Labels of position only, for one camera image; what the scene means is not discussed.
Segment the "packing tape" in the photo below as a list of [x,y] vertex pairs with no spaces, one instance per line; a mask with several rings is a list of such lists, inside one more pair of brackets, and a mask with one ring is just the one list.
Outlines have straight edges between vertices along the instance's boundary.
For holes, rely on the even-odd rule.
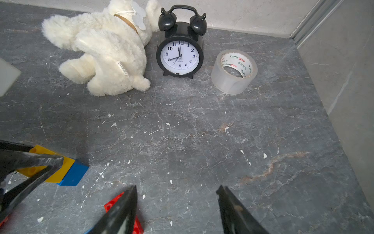
[[[231,75],[223,67],[236,69],[242,77]],[[237,49],[227,49],[217,56],[211,79],[222,92],[236,95],[242,93],[256,75],[257,65],[251,56]]]

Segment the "red lego brick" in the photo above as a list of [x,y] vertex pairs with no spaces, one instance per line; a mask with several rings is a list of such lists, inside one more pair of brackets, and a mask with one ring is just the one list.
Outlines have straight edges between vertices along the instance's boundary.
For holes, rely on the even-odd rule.
[[[110,210],[110,208],[112,208],[112,206],[118,201],[118,199],[124,194],[125,192],[121,193],[120,195],[116,196],[113,200],[111,200],[110,202],[108,202],[107,204],[104,205],[104,209],[106,212],[108,212],[108,210]],[[132,234],[143,234],[144,231],[143,231],[143,228],[141,227],[140,225],[140,221],[138,219],[138,216],[136,215],[135,216],[135,223],[134,223],[134,230],[132,232]]]

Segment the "lego brick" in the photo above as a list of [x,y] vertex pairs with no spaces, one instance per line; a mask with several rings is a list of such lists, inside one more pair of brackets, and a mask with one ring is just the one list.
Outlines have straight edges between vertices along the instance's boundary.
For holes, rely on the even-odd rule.
[[66,173],[65,177],[62,179],[58,185],[60,186],[77,186],[79,181],[82,179],[88,167],[80,164],[79,162],[75,161],[74,164],[69,169],[68,173]]
[[[112,206],[118,201],[118,199],[124,194],[125,192],[121,193],[120,195],[116,196],[114,199],[112,199],[110,202],[104,205],[104,209],[106,212],[112,208]],[[135,216],[135,222],[134,222],[134,229],[132,231],[132,234],[143,234],[143,228],[140,224],[140,221],[138,219],[138,216]]]
[[[30,153],[34,154],[49,154],[49,155],[59,155],[58,153],[55,153],[49,149],[46,149],[40,145],[36,145],[34,148],[30,149]],[[69,171],[71,166],[74,164],[74,159],[64,157],[64,162],[62,164],[62,167],[56,171],[53,175],[51,175],[50,178],[46,179],[45,182],[49,183],[60,183],[62,179],[65,177],[66,173]],[[39,166],[39,167],[28,167],[28,168],[22,168],[18,169],[17,171],[25,176],[32,177],[36,173],[40,172],[46,168],[46,166]]]

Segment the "black alarm clock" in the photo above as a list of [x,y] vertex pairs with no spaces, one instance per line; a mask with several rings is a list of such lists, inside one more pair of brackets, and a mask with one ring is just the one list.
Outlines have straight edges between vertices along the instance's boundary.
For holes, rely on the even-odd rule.
[[[177,22],[174,9],[187,9],[195,13],[190,23]],[[206,32],[206,14],[200,16],[191,6],[174,5],[169,11],[161,9],[161,30],[156,58],[164,76],[193,78],[203,64],[203,35]]]

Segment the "paper tag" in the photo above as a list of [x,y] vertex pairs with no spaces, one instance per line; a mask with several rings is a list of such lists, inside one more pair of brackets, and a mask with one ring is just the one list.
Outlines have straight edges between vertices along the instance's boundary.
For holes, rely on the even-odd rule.
[[141,30],[145,30],[145,24],[143,23],[143,18],[147,16],[145,10],[139,6],[136,2],[132,2],[132,9],[135,11],[135,14],[132,16],[133,23],[138,26]]
[[123,71],[123,73],[125,74],[125,76],[128,76],[129,73],[126,71],[126,69],[123,67],[121,61],[117,61],[117,65],[119,66],[119,68],[121,68],[121,70]]

